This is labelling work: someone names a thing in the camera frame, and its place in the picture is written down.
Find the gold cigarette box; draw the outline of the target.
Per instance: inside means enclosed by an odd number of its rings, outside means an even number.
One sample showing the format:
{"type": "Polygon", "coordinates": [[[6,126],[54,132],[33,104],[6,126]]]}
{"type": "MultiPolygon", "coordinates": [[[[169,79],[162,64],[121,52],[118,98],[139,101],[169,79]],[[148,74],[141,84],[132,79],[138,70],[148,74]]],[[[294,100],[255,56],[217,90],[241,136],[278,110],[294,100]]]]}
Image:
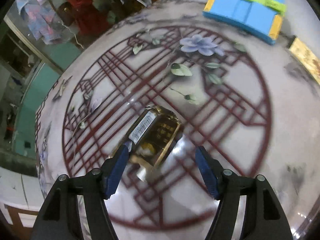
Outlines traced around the gold cigarette box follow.
{"type": "Polygon", "coordinates": [[[159,105],[148,105],[120,140],[112,164],[127,162],[152,171],[161,166],[178,141],[182,123],[174,112],[159,105]]]}

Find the teal kitchen cabinets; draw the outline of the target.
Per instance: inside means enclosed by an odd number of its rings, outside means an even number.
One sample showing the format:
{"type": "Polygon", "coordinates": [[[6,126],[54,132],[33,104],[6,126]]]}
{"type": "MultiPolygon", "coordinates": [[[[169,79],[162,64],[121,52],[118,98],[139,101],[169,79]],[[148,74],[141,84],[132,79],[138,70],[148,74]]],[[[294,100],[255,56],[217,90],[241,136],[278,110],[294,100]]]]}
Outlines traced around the teal kitchen cabinets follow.
{"type": "MultiPolygon", "coordinates": [[[[51,59],[66,70],[81,54],[82,49],[71,42],[52,45],[46,48],[51,59]]],[[[15,124],[13,151],[31,158],[35,153],[35,114],[53,84],[60,77],[48,64],[43,63],[36,71],[23,96],[15,124]]]]}

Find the dark wooden chair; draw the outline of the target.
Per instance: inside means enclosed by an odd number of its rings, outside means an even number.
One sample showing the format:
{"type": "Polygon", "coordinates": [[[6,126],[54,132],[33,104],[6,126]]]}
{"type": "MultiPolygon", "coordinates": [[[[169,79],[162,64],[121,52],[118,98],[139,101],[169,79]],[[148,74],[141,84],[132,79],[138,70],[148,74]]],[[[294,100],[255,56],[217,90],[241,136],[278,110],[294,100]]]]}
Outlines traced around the dark wooden chair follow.
{"type": "Polygon", "coordinates": [[[39,212],[34,210],[19,209],[17,207],[8,206],[6,204],[4,205],[4,207],[7,209],[9,217],[12,221],[12,225],[10,227],[13,230],[13,234],[18,239],[30,239],[33,225],[39,212]],[[21,215],[30,217],[31,225],[23,225],[21,215]]]}

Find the white refrigerator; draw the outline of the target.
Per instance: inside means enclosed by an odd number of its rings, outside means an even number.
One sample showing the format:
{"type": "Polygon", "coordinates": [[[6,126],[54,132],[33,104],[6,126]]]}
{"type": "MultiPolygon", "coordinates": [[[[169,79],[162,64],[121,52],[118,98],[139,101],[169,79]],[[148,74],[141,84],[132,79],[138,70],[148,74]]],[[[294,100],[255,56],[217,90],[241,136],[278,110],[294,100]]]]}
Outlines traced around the white refrigerator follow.
{"type": "Polygon", "coordinates": [[[1,167],[1,202],[24,210],[39,211],[44,198],[39,180],[1,167]]]}

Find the floral patterned tablecloth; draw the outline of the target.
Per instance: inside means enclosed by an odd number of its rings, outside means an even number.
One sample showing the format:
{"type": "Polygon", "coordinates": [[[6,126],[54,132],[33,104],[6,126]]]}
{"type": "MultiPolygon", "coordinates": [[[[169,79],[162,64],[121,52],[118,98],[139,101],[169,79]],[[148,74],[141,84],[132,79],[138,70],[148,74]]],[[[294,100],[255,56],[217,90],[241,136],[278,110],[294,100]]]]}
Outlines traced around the floral patterned tablecloth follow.
{"type": "Polygon", "coordinates": [[[36,112],[40,189],[83,176],[138,141],[106,202],[120,239],[204,239],[218,201],[195,161],[203,146],[239,176],[263,174],[292,237],[319,223],[319,84],[287,48],[158,2],[118,23],[53,85],[36,112]]]}

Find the yellow patterned box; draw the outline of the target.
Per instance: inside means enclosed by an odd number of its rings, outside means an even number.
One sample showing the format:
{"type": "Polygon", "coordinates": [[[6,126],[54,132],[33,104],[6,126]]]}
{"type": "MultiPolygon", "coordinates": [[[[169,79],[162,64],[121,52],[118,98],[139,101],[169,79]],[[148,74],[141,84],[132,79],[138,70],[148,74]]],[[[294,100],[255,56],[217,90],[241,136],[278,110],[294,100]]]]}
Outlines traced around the yellow patterned box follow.
{"type": "Polygon", "coordinates": [[[292,37],[287,48],[319,85],[319,58],[297,36],[292,37]]]}

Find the red hanging garment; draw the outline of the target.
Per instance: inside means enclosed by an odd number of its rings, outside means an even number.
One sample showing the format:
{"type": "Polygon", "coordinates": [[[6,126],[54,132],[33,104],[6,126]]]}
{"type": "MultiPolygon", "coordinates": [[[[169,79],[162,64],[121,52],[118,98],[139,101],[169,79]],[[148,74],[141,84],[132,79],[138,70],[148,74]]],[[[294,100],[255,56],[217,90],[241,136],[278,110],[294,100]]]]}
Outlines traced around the red hanging garment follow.
{"type": "Polygon", "coordinates": [[[93,0],[67,0],[82,35],[98,37],[109,28],[106,15],[100,12],[93,0]]]}

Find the plaid hanging towel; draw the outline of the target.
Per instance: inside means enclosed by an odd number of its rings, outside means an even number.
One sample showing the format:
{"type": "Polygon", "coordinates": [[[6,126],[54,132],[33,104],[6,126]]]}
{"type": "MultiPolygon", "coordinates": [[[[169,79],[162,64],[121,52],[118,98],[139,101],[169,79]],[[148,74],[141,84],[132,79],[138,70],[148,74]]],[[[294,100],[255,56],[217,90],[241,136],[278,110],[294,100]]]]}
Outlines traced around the plaid hanging towel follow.
{"type": "Polygon", "coordinates": [[[53,9],[46,8],[35,0],[16,0],[16,7],[35,40],[42,40],[45,44],[61,41],[60,19],[53,9]]]}

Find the blue foam block stack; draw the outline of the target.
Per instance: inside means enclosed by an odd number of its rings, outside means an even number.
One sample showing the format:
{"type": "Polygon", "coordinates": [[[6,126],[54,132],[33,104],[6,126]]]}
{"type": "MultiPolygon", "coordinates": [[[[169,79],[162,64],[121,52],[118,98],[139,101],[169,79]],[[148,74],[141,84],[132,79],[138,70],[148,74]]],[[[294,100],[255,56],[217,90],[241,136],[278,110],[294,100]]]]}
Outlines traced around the blue foam block stack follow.
{"type": "Polygon", "coordinates": [[[203,15],[238,27],[273,45],[286,11],[285,0],[208,0],[203,15]]]}

